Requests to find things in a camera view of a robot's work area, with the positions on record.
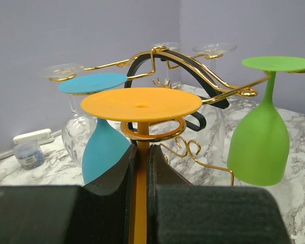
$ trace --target white marble surface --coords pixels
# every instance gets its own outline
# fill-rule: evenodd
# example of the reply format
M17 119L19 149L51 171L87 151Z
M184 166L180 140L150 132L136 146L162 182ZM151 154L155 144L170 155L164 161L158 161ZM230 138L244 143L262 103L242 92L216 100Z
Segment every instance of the white marble surface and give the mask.
M182 89L205 96L202 89L184 85ZM249 100L230 98L230 107L223 110L225 116L225 146L221 158L212 164L226 167L230 138L239 121L256 106ZM283 220L293 243L305 243L305 115L279 109L290 134L290 154L284 179L277 185L266 187L275 197ZM119 129L119 123L111 124ZM170 130L164 125L159 131ZM186 130L182 136L186 140L196 139L197 133ZM174 141L165 144L175 147ZM61 137L53 143L41 146L45 163L39 168L25 171L21 169L14 156L0 161L0 186L3 185L83 185L81 169L75 166L64 149ZM196 164L189 156L180 159L164 150L169 163L185 178L196 185L229 185L229 174L208 169ZM236 186L246 186L235 179Z

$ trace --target green stem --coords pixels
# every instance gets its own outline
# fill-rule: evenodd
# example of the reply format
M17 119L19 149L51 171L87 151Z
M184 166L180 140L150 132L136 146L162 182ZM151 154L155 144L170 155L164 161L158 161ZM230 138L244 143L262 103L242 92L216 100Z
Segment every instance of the green stem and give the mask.
M273 87L275 86L276 72L270 72L270 79L266 85L266 90L264 94L264 98L262 100L263 104L272 104L272 95L273 95Z

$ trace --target small jar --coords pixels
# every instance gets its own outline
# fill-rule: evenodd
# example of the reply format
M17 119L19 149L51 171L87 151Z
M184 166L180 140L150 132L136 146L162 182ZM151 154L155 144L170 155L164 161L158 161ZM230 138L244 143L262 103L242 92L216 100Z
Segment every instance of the small jar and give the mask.
M44 163L44 155L37 140L30 140L16 145L14 155L21 167L30 170Z

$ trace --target green wine glass base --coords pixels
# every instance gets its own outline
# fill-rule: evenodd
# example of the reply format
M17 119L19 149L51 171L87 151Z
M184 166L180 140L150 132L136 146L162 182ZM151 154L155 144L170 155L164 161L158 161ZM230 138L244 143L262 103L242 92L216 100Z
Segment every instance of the green wine glass base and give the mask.
M242 119L233 133L227 167L246 183L275 185L284 176L290 144L287 127L272 103L276 71L305 70L305 58L252 57L242 64L269 71L270 79L261 104Z

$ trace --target yellow object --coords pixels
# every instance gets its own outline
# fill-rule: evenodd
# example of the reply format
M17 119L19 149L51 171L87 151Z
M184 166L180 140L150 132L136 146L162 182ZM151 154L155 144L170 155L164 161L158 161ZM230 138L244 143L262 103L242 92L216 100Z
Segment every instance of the yellow object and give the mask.
M193 113L201 105L201 99L192 93L158 87L106 90L81 103L90 115L124 122L169 120Z

